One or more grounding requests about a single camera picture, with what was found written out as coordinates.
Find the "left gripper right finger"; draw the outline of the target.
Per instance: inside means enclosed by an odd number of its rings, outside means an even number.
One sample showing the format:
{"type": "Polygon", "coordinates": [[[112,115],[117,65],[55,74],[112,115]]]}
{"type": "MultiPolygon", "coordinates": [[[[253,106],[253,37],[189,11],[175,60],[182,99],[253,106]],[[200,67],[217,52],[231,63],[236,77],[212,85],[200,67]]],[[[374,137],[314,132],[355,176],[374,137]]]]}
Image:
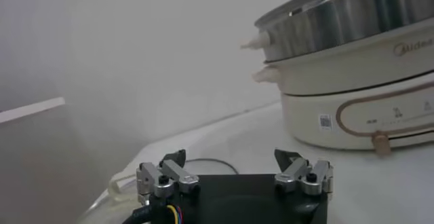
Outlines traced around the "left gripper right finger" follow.
{"type": "Polygon", "coordinates": [[[275,149],[274,156],[281,170],[274,176],[274,185],[282,193],[301,190],[305,195],[332,194],[334,167],[327,160],[312,164],[301,154],[275,149]]]}

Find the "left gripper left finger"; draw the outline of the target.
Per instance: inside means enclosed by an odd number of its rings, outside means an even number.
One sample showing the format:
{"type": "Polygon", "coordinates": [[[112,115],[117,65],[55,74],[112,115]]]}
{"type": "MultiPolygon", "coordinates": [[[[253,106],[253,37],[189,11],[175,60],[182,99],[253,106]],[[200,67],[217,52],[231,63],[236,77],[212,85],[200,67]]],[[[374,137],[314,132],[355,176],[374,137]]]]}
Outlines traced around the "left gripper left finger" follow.
{"type": "Polygon", "coordinates": [[[170,198],[176,193],[194,195],[200,190],[200,179],[184,169],[186,150],[168,153],[154,165],[140,163],[136,170],[138,195],[152,194],[157,198],[170,198]]]}

